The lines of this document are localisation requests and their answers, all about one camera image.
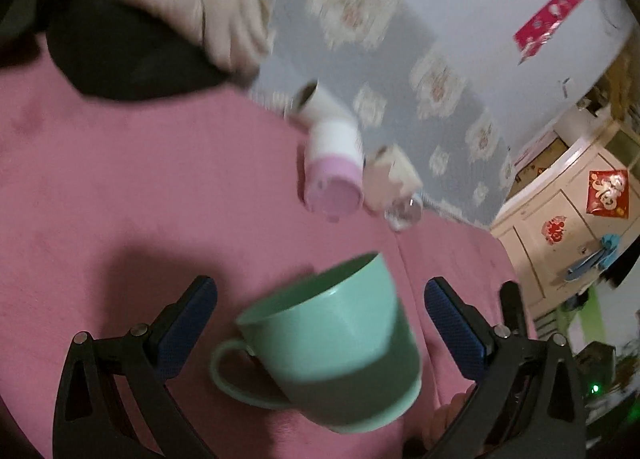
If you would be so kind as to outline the white paper cup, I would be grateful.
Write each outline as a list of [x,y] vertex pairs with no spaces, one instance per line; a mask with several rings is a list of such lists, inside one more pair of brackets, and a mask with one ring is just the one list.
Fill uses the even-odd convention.
[[288,119],[307,129],[329,120],[344,120],[357,124],[357,119],[349,108],[318,80],[307,82],[295,94]]

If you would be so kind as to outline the red papercut door sticker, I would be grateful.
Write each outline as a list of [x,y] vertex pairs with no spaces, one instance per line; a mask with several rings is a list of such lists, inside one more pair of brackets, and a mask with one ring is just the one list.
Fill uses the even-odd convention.
[[564,237],[566,227],[566,216],[553,216],[552,219],[544,221],[541,226],[541,235],[548,245],[556,245]]

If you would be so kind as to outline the white and pink cup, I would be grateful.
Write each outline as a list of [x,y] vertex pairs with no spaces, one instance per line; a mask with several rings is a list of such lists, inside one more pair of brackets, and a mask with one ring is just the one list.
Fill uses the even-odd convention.
[[303,197],[307,209],[329,219],[351,216],[362,205],[363,151],[355,123],[326,119],[309,129]]

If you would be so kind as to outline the pink red height chart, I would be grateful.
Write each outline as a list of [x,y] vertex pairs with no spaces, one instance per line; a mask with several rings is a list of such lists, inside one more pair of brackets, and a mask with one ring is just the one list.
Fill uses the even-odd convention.
[[514,34],[520,63],[534,57],[553,37],[565,19],[585,0],[549,0]]

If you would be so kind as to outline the red fu door decoration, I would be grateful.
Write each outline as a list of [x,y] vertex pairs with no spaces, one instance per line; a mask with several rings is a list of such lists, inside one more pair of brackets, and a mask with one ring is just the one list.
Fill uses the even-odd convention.
[[627,219],[629,216],[628,171],[590,171],[586,212],[601,218]]

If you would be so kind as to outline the mint green mug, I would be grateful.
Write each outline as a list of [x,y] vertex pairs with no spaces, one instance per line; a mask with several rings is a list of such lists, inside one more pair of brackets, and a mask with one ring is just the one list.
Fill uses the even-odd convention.
[[[296,409],[343,434],[371,432],[406,413],[422,387],[422,358],[395,283],[370,252],[307,276],[250,305],[235,320],[240,338],[220,343],[209,377],[246,405]],[[221,372],[243,352],[274,387],[241,387]]]

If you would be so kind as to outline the black jacket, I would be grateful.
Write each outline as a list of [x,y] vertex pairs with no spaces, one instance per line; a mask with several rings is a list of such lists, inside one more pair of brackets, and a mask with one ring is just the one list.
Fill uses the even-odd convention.
[[141,102],[230,80],[161,19],[119,0],[1,0],[1,67],[47,52],[81,94]]

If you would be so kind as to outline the clear glass cup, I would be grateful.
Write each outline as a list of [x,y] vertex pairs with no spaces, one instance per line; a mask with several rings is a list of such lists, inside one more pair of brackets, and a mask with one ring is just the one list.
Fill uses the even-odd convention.
[[420,194],[395,200],[384,212],[384,219],[392,231],[399,233],[418,224],[422,219],[423,201]]

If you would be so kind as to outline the pink white drip mug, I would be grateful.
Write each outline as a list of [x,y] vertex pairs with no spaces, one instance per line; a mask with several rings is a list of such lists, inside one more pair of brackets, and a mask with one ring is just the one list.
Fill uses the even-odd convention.
[[364,159],[363,203],[371,212],[383,212],[422,187],[418,171],[398,145],[383,146]]

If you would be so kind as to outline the pink bed sheet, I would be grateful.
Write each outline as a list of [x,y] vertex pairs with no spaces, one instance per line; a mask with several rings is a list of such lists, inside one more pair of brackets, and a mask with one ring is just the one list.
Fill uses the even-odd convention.
[[[308,212],[298,196],[303,144],[299,130],[230,88],[124,105],[82,97],[48,54],[2,70],[1,395],[40,453],[52,453],[73,336],[123,335],[198,275],[215,279],[218,306],[169,387],[220,457],[397,458],[466,389],[422,290],[442,276],[497,323],[499,289],[515,276],[506,250],[433,212],[400,234],[366,212],[336,223]],[[214,387],[209,355],[244,307],[370,251],[385,257],[423,361],[405,416],[338,435]]]

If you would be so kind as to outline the cream panelled door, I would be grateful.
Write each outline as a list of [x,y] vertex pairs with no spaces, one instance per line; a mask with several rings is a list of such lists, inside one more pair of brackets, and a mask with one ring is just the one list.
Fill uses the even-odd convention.
[[[589,213],[591,174],[623,169],[628,171],[630,193],[626,219]],[[506,201],[491,234],[506,249],[533,318],[578,294],[599,271],[592,267],[582,277],[567,280],[570,265],[595,253],[607,234],[620,236],[618,253],[639,236],[639,136],[611,121],[581,138]]]

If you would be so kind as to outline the blue quilted floral cover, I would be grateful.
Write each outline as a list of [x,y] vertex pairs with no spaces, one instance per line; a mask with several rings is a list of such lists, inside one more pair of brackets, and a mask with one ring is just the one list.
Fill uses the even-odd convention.
[[250,95],[288,116],[318,80],[357,119],[364,159],[398,145],[418,171],[424,208],[477,227],[512,182],[506,141],[470,81],[406,0],[277,0],[271,56]]

